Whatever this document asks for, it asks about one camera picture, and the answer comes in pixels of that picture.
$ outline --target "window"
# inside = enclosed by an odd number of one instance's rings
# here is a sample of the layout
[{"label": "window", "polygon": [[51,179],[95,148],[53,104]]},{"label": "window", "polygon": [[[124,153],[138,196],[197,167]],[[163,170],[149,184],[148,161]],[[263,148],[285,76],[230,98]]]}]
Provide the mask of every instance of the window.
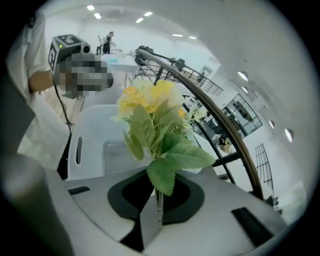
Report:
[{"label": "window", "polygon": [[262,126],[256,113],[240,94],[231,100],[231,102],[223,109],[223,113],[235,126],[242,138]]}]

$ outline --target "white cloth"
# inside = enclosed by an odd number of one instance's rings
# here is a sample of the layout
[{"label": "white cloth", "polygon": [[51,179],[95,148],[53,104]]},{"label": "white cloth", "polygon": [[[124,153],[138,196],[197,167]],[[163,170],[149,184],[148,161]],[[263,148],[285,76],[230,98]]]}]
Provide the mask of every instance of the white cloth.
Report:
[{"label": "white cloth", "polygon": [[34,27],[25,26],[11,46],[6,66],[11,79],[35,113],[18,153],[56,170],[68,142],[69,130],[41,94],[29,92],[28,84],[34,73],[50,69],[44,33],[45,17],[37,13]]}]

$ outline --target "ceiling light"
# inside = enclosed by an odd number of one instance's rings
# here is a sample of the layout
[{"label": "ceiling light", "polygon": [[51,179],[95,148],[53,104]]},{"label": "ceiling light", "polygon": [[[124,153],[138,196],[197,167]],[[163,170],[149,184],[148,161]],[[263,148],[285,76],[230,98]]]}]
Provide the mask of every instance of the ceiling light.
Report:
[{"label": "ceiling light", "polygon": [[292,141],[294,139],[294,132],[290,129],[284,129],[284,133],[285,133],[285,136],[287,137],[287,139],[292,143]]},{"label": "ceiling light", "polygon": [[144,18],[138,18],[137,21],[135,23],[140,23],[144,20]]},{"label": "ceiling light", "polygon": [[249,80],[249,76],[248,76],[248,73],[245,72],[245,71],[241,71],[241,72],[238,72],[239,76],[242,77],[244,80],[248,81]]},{"label": "ceiling light", "polygon": [[148,11],[147,13],[144,14],[144,16],[148,17],[148,16],[150,16],[151,14],[153,14],[153,12]]},{"label": "ceiling light", "polygon": [[248,93],[248,88],[242,86],[242,89],[243,89],[246,93]]},{"label": "ceiling light", "polygon": [[95,13],[95,14],[94,14],[94,17],[96,17],[98,20],[101,19],[101,15],[100,15],[99,13]]},{"label": "ceiling light", "polygon": [[88,5],[86,7],[89,11],[93,11],[95,9],[95,7],[93,5]]},{"label": "ceiling light", "polygon": [[270,121],[270,120],[269,120],[269,124],[270,124],[270,126],[272,127],[272,129],[275,128],[275,122],[274,122],[274,121]]}]

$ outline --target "person in white coat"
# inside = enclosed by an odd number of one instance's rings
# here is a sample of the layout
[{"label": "person in white coat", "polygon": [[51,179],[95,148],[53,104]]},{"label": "person in white coat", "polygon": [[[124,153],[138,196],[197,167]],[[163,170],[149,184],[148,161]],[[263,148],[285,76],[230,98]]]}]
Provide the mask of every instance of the person in white coat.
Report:
[{"label": "person in white coat", "polygon": [[48,63],[43,14],[36,13],[24,26],[8,52],[6,67],[15,86],[35,113],[18,153],[37,160],[45,168],[57,170],[59,167],[58,172],[65,179],[70,132],[43,96],[37,93],[54,85]]}]

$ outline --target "black metal railing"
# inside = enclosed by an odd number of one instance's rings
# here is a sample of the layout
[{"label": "black metal railing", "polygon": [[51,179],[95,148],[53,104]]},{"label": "black metal railing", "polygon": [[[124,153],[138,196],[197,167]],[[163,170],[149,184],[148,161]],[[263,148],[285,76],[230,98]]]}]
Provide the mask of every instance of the black metal railing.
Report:
[{"label": "black metal railing", "polygon": [[[154,67],[150,65],[150,60],[157,63],[158,67],[156,69],[154,69]],[[214,152],[218,157],[218,159],[216,160],[216,163],[214,163],[212,166],[213,167],[223,166],[230,181],[232,183],[235,183],[227,167],[227,163],[230,163],[237,159],[241,159],[252,186],[252,193],[257,198],[263,200],[263,193],[262,193],[260,180],[256,172],[256,167],[249,155],[248,149],[246,148],[245,144],[243,143],[240,135],[237,133],[233,124],[222,113],[222,111],[213,103],[213,101],[209,98],[209,96],[201,88],[196,86],[189,77],[182,74],[176,67],[173,67],[171,64],[164,62],[154,54],[151,54],[142,49],[137,49],[135,61],[139,65],[146,66],[148,70],[150,70],[153,73],[153,76],[155,76],[154,83],[153,83],[154,85],[157,83],[158,80],[166,77],[168,78],[169,76],[171,76],[173,79],[183,84],[202,103],[202,105],[206,107],[208,112],[213,116],[213,118],[215,118],[215,120],[218,122],[220,127],[224,130],[224,132],[226,133],[226,135],[228,136],[229,140],[231,141],[231,143],[233,144],[236,150],[235,153],[222,157],[217,146],[209,137],[206,130],[202,127],[200,123],[196,123],[196,125],[202,131],[203,135],[208,140],[208,142],[210,143],[211,147],[213,148]],[[144,74],[147,74],[147,71],[146,71],[147,68],[142,69],[143,70],[142,72]],[[184,108],[187,111],[189,110],[188,106],[186,106],[185,104],[184,104]]]},{"label": "black metal railing", "polygon": [[259,176],[259,179],[263,183],[266,183],[272,189],[272,194],[273,194],[274,182],[272,180],[269,159],[263,143],[255,148],[255,156],[256,156],[256,172]]},{"label": "black metal railing", "polygon": [[[203,76],[198,71],[185,65],[184,63],[179,62],[172,58],[168,58],[168,57],[156,54],[156,53],[151,53],[151,54],[159,60],[162,60],[164,62],[169,62],[173,68],[175,68],[182,75],[184,75],[189,80],[191,80],[197,87],[199,87],[203,91],[216,96],[219,96],[220,93],[223,91],[223,89],[220,88],[216,83],[211,81],[209,78]],[[157,76],[159,69],[161,68],[161,66],[157,62],[153,61],[150,58],[139,56],[139,54],[136,55],[136,62],[140,65],[140,72],[139,74],[137,74],[137,76],[138,77],[145,76],[150,80],[152,80],[152,78]],[[179,80],[176,79],[169,71],[162,72],[160,79],[179,82]]]}]

